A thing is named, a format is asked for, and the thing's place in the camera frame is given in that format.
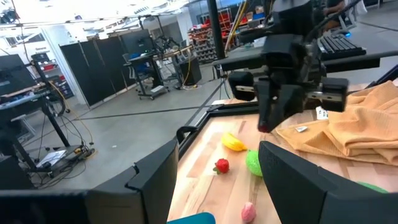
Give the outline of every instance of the gray floor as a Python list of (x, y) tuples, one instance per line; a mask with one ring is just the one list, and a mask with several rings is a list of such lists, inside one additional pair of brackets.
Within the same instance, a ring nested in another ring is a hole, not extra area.
[[(372, 9), (359, 18), (368, 24), (398, 29), (398, 1), (389, 2), (380, 9)], [(380, 27), (358, 24), (352, 30), (353, 35), (376, 34), (386, 42), (393, 43), (398, 48), (398, 32)], [(357, 70), (352, 72), (340, 72), (328, 74), (329, 77), (345, 77), (351, 84), (368, 83), (377, 80), (386, 71), (398, 63), (398, 57), (383, 58), (379, 68)], [(220, 85), (219, 80), (210, 81), (213, 78), (211, 67), (202, 66), (201, 87), (196, 90), (172, 90), (170, 93), (151, 100), (139, 100), (134, 90), (127, 91), (116, 98), (103, 103), (101, 106), (88, 110), (85, 106), (76, 105), (76, 99), (70, 99), (74, 110), (81, 116), (83, 122), (91, 130), (97, 155), (86, 161), (84, 173), (73, 179), (63, 180), (53, 186), (55, 189), (83, 189), (92, 188), (108, 180), (131, 166), (134, 162), (156, 150), (173, 136), (176, 130), (191, 120), (194, 124), (206, 108), (198, 111), (200, 106), (210, 105), (215, 100), (226, 99), (224, 88), (218, 90), (211, 98), (209, 96)], [(90, 142), (90, 135), (79, 121), (72, 121), (80, 130), (86, 141)], [(37, 130), (35, 138), (25, 143), (27, 149), (35, 149), (40, 146), (40, 137), (43, 123), (41, 112), (29, 116), (29, 123)], [(68, 123), (68, 129), (74, 131)], [(53, 131), (49, 122), (46, 122), (43, 130), (42, 146), (59, 146), (61, 142)], [(72, 144), (79, 144), (80, 140), (68, 134)], [(33, 151), (31, 156), (36, 157), (38, 151)], [(40, 157), (45, 155), (41, 150)], [(84, 169), (83, 164), (75, 167), (70, 175), (78, 174)]]

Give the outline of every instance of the yellow banana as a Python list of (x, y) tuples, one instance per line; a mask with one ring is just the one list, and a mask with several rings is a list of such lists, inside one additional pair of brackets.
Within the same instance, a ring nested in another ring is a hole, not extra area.
[(224, 133), (221, 137), (221, 142), (225, 147), (234, 151), (243, 151), (247, 149), (243, 142), (241, 142), (231, 133)]

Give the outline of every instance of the black keyboard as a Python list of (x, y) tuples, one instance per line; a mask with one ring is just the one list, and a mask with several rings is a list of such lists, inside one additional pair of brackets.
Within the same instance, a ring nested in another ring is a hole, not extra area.
[(343, 34), (323, 36), (318, 39), (323, 60), (365, 55), (366, 50), (353, 44)]

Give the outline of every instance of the orange towel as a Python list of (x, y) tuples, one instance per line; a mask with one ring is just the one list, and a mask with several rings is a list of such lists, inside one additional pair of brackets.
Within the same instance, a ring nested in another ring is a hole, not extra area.
[[(329, 120), (277, 129), (296, 150), (398, 166), (398, 88), (387, 82), (347, 97)], [(306, 126), (303, 132), (295, 128)]]

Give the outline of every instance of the pink toy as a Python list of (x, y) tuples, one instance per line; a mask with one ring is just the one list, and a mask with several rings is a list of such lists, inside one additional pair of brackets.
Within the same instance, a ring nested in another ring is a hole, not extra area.
[(251, 222), (256, 217), (256, 208), (254, 208), (253, 203), (246, 202), (242, 209), (242, 220), (245, 223)]

